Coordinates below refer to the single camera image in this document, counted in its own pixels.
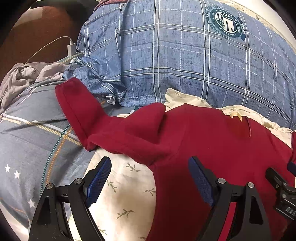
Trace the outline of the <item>red fleece garment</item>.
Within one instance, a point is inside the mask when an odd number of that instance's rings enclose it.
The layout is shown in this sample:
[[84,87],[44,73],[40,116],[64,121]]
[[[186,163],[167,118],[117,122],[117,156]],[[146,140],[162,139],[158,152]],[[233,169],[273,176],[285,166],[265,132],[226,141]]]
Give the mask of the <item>red fleece garment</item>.
[[268,167],[287,180],[295,161],[295,132],[284,142],[247,117],[230,117],[214,108],[183,104],[167,110],[144,106],[126,118],[110,117],[77,78],[58,85],[56,97],[83,147],[124,154],[154,174],[156,209],[148,240],[195,240],[210,212],[189,171],[196,156],[217,177],[234,185],[253,182],[269,221],[272,240],[280,240],[287,220],[273,209],[275,191],[265,178]]

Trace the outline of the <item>blue plaid pillow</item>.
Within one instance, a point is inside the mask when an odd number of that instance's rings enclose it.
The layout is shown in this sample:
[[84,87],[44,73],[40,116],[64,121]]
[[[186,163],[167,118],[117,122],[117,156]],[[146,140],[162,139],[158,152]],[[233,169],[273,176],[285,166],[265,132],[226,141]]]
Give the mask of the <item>blue plaid pillow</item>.
[[115,1],[83,24],[63,77],[109,104],[164,102],[173,88],[214,108],[243,105],[295,129],[295,51],[218,1]]

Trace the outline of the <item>white phone charger plug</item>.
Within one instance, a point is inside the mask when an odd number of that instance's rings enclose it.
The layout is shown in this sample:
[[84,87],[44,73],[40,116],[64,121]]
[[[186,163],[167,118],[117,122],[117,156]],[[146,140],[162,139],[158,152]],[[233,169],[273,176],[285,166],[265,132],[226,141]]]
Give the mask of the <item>white phone charger plug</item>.
[[72,40],[70,40],[69,45],[67,45],[67,54],[69,57],[76,54],[76,43]]

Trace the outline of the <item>grey crumpled cloth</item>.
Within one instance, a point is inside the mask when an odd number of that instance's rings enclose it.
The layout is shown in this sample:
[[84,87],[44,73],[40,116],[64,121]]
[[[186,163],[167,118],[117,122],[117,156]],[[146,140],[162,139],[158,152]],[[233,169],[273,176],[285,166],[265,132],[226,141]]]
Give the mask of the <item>grey crumpled cloth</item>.
[[68,65],[63,63],[17,63],[1,82],[1,113],[19,94],[34,83],[45,80],[59,80]]

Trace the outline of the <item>brown wooden headboard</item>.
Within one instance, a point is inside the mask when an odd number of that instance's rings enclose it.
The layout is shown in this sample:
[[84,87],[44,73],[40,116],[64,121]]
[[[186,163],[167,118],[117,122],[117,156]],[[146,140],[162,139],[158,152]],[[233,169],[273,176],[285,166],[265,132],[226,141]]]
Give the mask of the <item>brown wooden headboard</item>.
[[1,79],[16,63],[55,62],[67,55],[68,37],[77,40],[82,23],[65,9],[44,6],[26,11],[1,45]]

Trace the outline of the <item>cream leaf-print pillow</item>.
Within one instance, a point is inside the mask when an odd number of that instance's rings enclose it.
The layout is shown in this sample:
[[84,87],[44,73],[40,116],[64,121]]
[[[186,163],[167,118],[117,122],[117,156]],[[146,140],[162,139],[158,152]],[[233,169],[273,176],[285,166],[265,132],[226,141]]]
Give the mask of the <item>cream leaf-print pillow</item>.
[[[201,97],[184,94],[172,88],[166,91],[166,111],[182,104],[212,108]],[[292,148],[292,131],[280,127],[256,111],[242,105],[221,108],[230,117],[248,117],[271,131]],[[91,215],[105,240],[145,240],[151,228],[156,205],[156,188],[152,171],[122,154],[112,154],[98,148],[85,175],[94,169],[103,156],[112,162],[112,170],[97,199],[90,206]]]

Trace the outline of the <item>grey patterned bed sheet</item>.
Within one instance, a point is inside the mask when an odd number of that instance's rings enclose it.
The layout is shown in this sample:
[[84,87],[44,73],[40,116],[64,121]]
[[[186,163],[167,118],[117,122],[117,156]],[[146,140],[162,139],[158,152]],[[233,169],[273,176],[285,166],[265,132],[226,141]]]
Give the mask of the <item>grey patterned bed sheet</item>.
[[1,204],[25,227],[48,183],[70,184],[103,154],[83,147],[57,101],[57,85],[33,84],[1,114]]

